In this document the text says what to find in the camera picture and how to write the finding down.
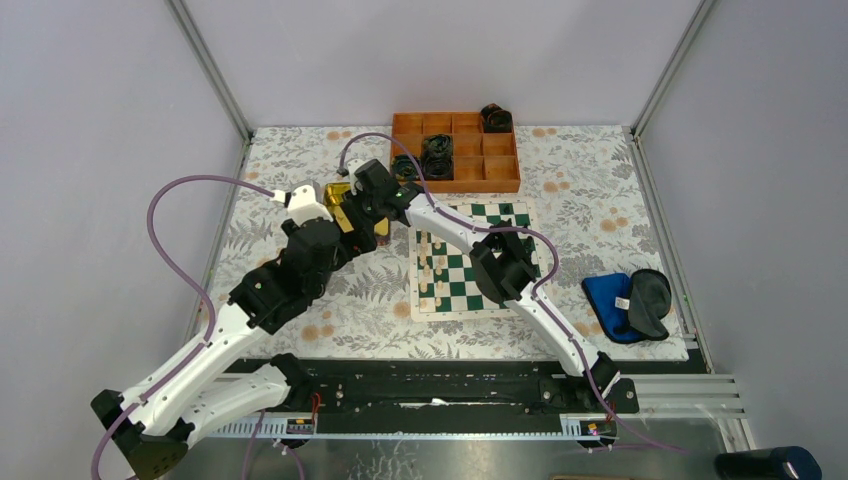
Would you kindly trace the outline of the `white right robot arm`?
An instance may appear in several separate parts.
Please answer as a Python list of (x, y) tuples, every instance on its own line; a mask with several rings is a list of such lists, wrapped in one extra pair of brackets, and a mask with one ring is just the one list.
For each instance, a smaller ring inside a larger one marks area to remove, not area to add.
[(436, 199), (424, 185), (400, 184), (377, 159), (342, 160), (337, 172), (349, 179), (352, 198), (361, 203), (349, 219), (356, 213), (386, 218), (459, 249), (470, 259), (483, 296), (528, 322), (566, 374), (580, 378), (573, 386), (579, 407), (597, 412), (612, 400), (620, 369), (580, 334), (543, 289), (559, 267), (547, 237), (509, 222), (475, 221)]

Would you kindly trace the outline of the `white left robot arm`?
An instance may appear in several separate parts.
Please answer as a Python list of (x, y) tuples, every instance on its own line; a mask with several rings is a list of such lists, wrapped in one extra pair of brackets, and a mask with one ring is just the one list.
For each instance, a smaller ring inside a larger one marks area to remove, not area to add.
[(91, 475), (113, 443), (136, 479), (158, 479), (199, 440), (220, 426), (264, 408), (296, 411), (309, 401), (310, 385), (291, 354), (275, 357), (245, 380), (204, 395), (204, 389), (246, 350), (272, 337), (305, 313), (326, 289), (331, 274), (350, 258), (343, 233), (316, 182), (267, 196), (287, 211), (286, 247), (249, 271), (209, 311), (206, 326), (152, 374), (122, 392), (104, 390), (91, 402), (106, 433), (95, 450)]

